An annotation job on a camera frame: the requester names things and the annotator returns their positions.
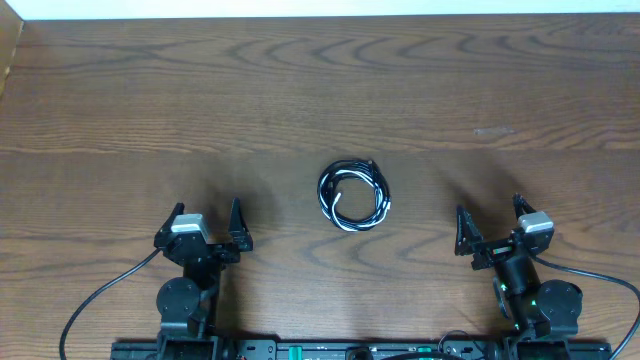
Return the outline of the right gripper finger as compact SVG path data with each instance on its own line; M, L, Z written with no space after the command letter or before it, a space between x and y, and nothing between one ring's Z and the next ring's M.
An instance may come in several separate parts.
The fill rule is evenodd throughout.
M517 219L519 219L523 215L528 215L536 212L536 210L519 193L513 195L512 201Z
M484 237L475 225L471 214L461 205L456 207L456 240L455 255L471 255L476 253Z

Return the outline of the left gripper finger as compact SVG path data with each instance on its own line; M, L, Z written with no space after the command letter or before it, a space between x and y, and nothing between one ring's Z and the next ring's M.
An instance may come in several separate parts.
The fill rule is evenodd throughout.
M253 249L253 239L242 215L239 198L232 201L228 233L239 250Z
M171 226L172 226L174 220L176 219L177 216L182 215L184 213L184 208L185 208L185 205L183 203L181 203L181 202L178 202L174 206L174 208L171 211L169 217L165 220L163 225L160 227L158 233L159 234L170 233L171 232Z

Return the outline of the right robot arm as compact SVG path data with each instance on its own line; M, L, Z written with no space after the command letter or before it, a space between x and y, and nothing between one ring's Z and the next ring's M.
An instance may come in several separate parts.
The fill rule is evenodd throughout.
M513 196L517 227L509 236L487 241L468 210L456 208L454 254L472 256L473 270L495 270L493 287L503 316L514 332L501 351L508 359L570 359L568 339L578 333L583 293L563 280L541 281L534 257L547 250L554 223L520 194Z

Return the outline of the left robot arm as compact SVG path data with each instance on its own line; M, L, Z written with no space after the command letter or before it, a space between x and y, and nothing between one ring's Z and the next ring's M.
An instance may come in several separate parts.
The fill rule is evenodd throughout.
M182 268L182 275L158 291L161 315L158 359L235 359L236 342L217 333L217 305L222 271L238 263L254 242L244 221L240 200L232 201L228 233L231 240L209 241L201 214L186 214L175 205L154 237L154 247Z

